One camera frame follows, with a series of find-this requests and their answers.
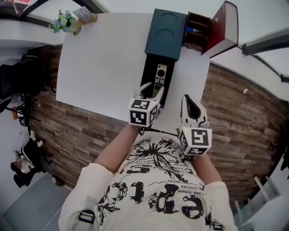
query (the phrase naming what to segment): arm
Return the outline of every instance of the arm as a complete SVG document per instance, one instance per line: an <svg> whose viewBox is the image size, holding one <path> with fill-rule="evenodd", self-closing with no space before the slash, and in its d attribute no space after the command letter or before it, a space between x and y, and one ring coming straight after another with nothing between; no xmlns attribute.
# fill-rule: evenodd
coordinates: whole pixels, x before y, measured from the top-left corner
<svg viewBox="0 0 289 231"><path fill-rule="evenodd" d="M113 174L119 169L135 142L138 131L134 125L127 125L115 139L100 153L95 163L104 166Z"/></svg>
<svg viewBox="0 0 289 231"><path fill-rule="evenodd" d="M204 182L205 185L217 181L222 181L220 174L214 167L212 161L207 154L195 157L192 164L195 171L197 172L197 175Z"/></svg>

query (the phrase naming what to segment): white table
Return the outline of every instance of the white table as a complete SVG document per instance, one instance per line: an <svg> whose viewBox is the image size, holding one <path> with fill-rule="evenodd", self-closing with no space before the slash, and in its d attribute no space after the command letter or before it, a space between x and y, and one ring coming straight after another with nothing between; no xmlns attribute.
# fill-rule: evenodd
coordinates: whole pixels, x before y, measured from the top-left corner
<svg viewBox="0 0 289 231"><path fill-rule="evenodd" d="M152 14L99 14L79 35L66 34L58 78L58 101L128 121L128 102L140 86ZM201 100L210 59L182 48L175 64L165 107L153 129L176 134L181 99Z"/></svg>

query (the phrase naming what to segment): red book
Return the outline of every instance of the red book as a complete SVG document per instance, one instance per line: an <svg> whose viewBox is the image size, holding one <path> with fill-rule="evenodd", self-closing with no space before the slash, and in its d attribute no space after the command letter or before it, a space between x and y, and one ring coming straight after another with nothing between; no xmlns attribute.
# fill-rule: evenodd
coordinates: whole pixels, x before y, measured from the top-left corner
<svg viewBox="0 0 289 231"><path fill-rule="evenodd" d="M225 1L212 19L207 44L202 54L210 58L238 45L239 23L236 5Z"/></svg>

